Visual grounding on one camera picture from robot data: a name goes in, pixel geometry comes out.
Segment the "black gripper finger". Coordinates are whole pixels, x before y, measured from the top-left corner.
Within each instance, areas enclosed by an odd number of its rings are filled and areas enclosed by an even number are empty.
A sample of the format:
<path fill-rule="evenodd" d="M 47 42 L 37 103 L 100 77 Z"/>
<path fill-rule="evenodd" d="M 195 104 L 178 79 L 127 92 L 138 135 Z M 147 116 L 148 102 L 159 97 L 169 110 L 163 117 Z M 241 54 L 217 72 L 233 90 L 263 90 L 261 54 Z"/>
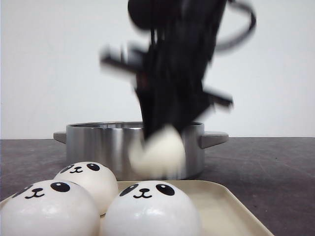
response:
<path fill-rule="evenodd" d="M 144 138 L 148 139 L 165 125 L 171 123 L 171 110 L 168 108 L 141 108 Z"/>
<path fill-rule="evenodd" d="M 207 108 L 172 108 L 172 129 L 181 133 Z"/>

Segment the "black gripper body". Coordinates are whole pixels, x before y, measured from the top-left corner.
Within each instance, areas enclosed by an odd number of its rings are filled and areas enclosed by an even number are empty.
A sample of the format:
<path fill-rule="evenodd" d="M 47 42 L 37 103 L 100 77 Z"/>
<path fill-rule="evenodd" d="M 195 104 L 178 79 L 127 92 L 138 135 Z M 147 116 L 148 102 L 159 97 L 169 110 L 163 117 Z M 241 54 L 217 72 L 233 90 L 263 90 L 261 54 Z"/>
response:
<path fill-rule="evenodd" d="M 151 33 L 150 45 L 126 53 L 106 49 L 100 63 L 136 74 L 141 108 L 208 108 L 213 99 L 204 92 L 202 79 L 225 6 L 224 0 L 130 0 L 129 17 Z"/>

